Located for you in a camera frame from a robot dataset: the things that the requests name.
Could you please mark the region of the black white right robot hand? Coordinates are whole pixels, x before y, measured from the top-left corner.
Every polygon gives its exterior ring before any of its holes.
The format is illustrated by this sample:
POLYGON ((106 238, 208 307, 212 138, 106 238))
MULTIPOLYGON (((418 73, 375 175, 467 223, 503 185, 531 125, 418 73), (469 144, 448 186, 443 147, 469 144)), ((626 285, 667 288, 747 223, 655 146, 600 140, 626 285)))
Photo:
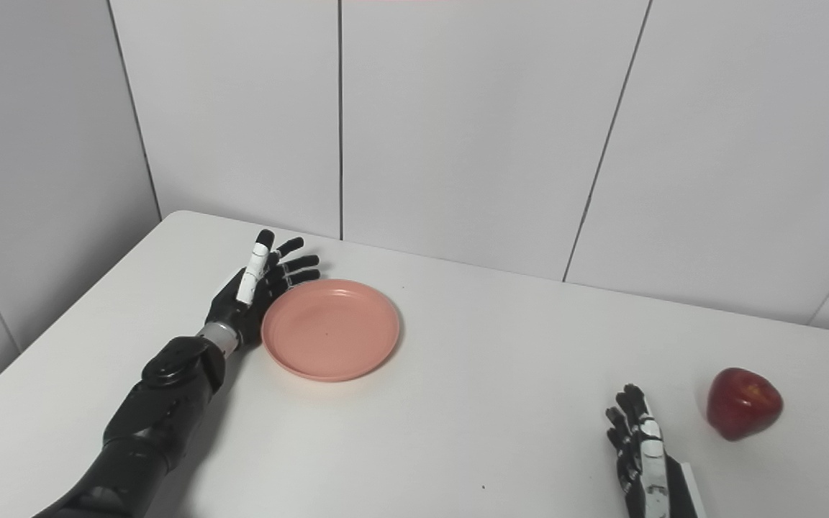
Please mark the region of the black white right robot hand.
POLYGON ((629 517, 705 517, 693 469, 667 452, 641 387, 626 384, 605 410, 607 439, 629 517))

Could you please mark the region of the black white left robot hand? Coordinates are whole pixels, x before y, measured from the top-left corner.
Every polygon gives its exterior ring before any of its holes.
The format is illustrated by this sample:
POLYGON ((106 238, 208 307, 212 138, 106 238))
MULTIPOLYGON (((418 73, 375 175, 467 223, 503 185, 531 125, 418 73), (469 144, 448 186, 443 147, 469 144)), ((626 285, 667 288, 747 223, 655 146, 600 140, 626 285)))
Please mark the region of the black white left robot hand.
POLYGON ((258 234, 249 262, 213 298, 199 337, 207 338, 227 356, 262 342, 262 323, 273 302, 289 289, 320 278, 320 257, 303 255, 287 259, 304 246, 294 237, 274 246, 274 232, 258 234))

